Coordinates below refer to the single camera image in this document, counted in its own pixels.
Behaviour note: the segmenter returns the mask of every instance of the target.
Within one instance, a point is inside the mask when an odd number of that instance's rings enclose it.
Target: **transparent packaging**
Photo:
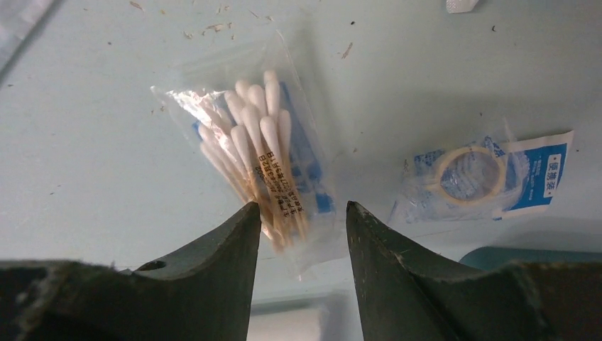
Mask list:
[[[510,209],[529,174],[524,152],[508,148],[513,141],[505,124],[463,146],[406,161],[389,223],[491,219]]]
[[[260,205],[274,250],[297,274],[328,260],[309,253],[336,239],[332,186],[281,34],[183,65],[173,83],[151,90],[216,176]]]

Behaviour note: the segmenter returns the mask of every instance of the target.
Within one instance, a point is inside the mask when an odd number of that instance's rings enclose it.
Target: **white table surface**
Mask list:
[[[387,218],[405,157],[506,117],[519,139],[576,132],[548,211],[395,228],[456,260],[488,244],[602,251],[602,2],[482,0],[450,15],[443,0],[222,1],[57,6],[0,78],[0,258],[136,268],[237,211],[149,87],[178,63],[276,28],[302,32],[290,48],[337,179],[341,228],[347,200]],[[349,259],[298,283],[262,240],[256,301],[330,291],[349,296],[344,339],[361,340]]]

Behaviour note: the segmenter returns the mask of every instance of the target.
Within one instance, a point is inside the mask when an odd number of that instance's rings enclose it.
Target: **debris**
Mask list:
[[[137,2],[130,1],[130,5],[136,7],[137,9],[141,10],[142,12],[144,12],[144,9],[142,8],[142,6],[140,6],[140,4],[137,3]]]
[[[224,28],[223,23],[216,23],[215,25],[209,25],[206,27],[207,30],[213,30],[215,33],[220,32]]]
[[[341,59],[347,58],[347,56],[349,55],[349,51],[351,50],[351,48],[353,46],[354,46],[353,43],[349,43],[349,46],[347,47],[347,49],[345,50],[345,52],[343,52],[343,56],[341,57]]]

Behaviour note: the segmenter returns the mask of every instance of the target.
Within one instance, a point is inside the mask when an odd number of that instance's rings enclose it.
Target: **beige ring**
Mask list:
[[[441,186],[441,178],[443,177],[443,173],[449,167],[449,165],[452,162],[454,162],[454,160],[456,160],[458,157],[460,157],[464,154],[468,154],[468,153],[486,154],[487,156],[489,156],[496,162],[496,164],[498,166],[498,170],[499,170],[498,179],[496,181],[496,184],[493,186],[493,188],[489,191],[489,193],[487,193],[483,197],[480,197],[479,199],[476,199],[476,200],[458,199],[457,197],[451,196]],[[487,148],[478,147],[478,146],[463,147],[463,148],[459,148],[459,149],[456,149],[454,151],[450,151],[450,152],[444,154],[440,159],[441,159],[441,161],[437,160],[437,162],[439,162],[439,166],[437,167],[437,174],[436,174],[437,184],[429,185],[429,186],[427,186],[427,189],[432,192],[439,193],[439,195],[441,195],[446,201],[450,202],[451,204],[458,205],[458,206],[478,205],[484,201],[491,199],[492,197],[495,197],[497,194],[499,194],[499,192],[503,189],[503,187],[505,185],[506,171],[507,171],[506,164],[502,160],[503,158],[497,157],[492,151],[490,151]]]

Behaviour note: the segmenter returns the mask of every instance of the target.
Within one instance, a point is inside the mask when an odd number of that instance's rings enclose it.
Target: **teal object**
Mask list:
[[[497,269],[509,261],[568,263],[602,261],[602,253],[481,247],[460,259],[461,264],[485,271]]]

